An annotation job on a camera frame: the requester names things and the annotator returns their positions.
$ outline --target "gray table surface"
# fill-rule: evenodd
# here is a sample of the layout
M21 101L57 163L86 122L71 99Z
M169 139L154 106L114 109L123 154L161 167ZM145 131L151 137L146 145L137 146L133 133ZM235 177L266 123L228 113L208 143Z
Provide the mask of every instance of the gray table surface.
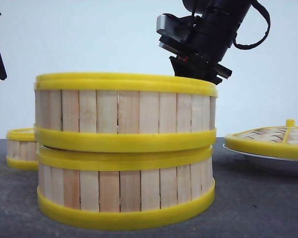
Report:
M214 145L216 198L202 214L165 227L96 231L55 222L37 207L37 172L9 168L0 140L0 238L215 237L298 238L298 177L256 169L243 156Z

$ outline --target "white plate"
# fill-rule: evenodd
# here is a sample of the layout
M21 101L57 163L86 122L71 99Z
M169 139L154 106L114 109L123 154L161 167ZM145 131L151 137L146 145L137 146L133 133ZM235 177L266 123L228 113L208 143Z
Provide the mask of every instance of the white plate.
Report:
M229 149L223 144L223 148L231 152L244 155L244 157L256 165L260 169L268 170L280 174L297 175L298 176L298 160L276 158L264 155L256 155Z

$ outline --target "bamboo steamer lid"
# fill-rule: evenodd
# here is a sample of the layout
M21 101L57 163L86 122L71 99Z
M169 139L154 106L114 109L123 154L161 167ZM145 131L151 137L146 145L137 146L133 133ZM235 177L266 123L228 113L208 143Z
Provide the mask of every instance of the bamboo steamer lid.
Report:
M286 125L256 128L225 137L228 149L254 155L298 160L298 126L294 119Z

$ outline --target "bamboo steamer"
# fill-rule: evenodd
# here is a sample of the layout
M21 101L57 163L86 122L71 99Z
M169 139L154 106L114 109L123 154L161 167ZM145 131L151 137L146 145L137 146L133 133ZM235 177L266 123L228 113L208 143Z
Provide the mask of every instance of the bamboo steamer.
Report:
M56 73L37 77L35 136L90 152L161 152L215 142L215 85L144 74Z
M6 163L15 169L38 170L36 146L33 128L21 128L8 131Z
M214 199L217 91L209 82L123 73L37 77L38 203L84 228L142 229Z
M101 230L163 226L199 214L214 200L211 147L90 153L40 146L37 155L39 208L72 226Z
M229 134L223 146L262 170L298 176L298 126L294 119L287 119L286 125Z

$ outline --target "wooden slat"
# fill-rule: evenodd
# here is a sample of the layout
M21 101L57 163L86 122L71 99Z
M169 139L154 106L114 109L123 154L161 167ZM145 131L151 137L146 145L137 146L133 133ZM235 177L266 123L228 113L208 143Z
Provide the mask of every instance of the wooden slat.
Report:
M28 160L28 142L20 141L20 160Z
M35 90L35 124L42 127L41 90Z
M213 184L212 157L201 162L202 194L205 194Z
M208 167L208 185L207 189L209 190L213 184L213 171L212 171L212 156L207 159L207 167Z
M79 170L64 169L64 205L80 209Z
M141 171L141 210L160 208L159 170Z
M18 140L13 141L13 159L20 159L20 141Z
M191 198L196 199L202 195L201 162L190 164L191 170Z
M177 169L160 169L161 208L177 204Z
M190 165L177 167L178 204L191 200Z
M50 91L50 128L62 130L62 92L61 90Z
M202 129L210 130L210 97L203 96L203 114L202 114Z
M6 140L6 155L13 159L13 140Z
M79 132L78 90L62 90L63 131Z
M119 172L99 172L99 211L119 212Z
M117 92L97 91L97 133L117 133Z
M177 94L177 132L191 131L192 95ZM190 165L177 167L178 204L191 200Z
M117 92L96 92L97 133L117 133ZM99 172L99 211L119 212L119 172Z
M176 93L160 93L159 97L159 133L175 133L177 123Z
M159 96L159 133L176 132L176 93L160 93ZM177 204L176 167L160 169L161 208Z
M52 200L52 168L50 166L43 165L43 174L45 197Z
M191 131L202 131L203 95L192 95Z
M98 171L80 171L79 176L81 210L99 211Z
M120 171L120 211L140 211L140 204L140 171Z
M64 170L52 167L52 201L64 206Z
M191 131L197 132L203 130L203 96L192 95L192 115ZM202 195L201 186L201 162L190 165L191 177L191 199L196 199Z
M192 95L177 94L177 132L191 131Z
M139 92L137 91L119 92L118 133L139 133Z
M140 92L139 133L159 132L159 93ZM141 210L160 208L160 174L157 170L141 171Z
M156 134L159 132L159 93L140 92L139 133Z
M139 133L139 92L120 91L118 101L118 133ZM120 172L120 209L140 211L140 171Z
M215 128L216 97L210 98L210 129Z
M39 189L40 192L42 193L43 196L45 196L45 191L44 191L44 165L40 162L38 162L38 183L39 183Z
M36 161L36 143L35 142L28 142L27 150L28 150L28 160L29 161Z
M51 129L51 90L41 90L41 105L42 105L42 127Z
M79 131L96 132L96 91L79 91Z

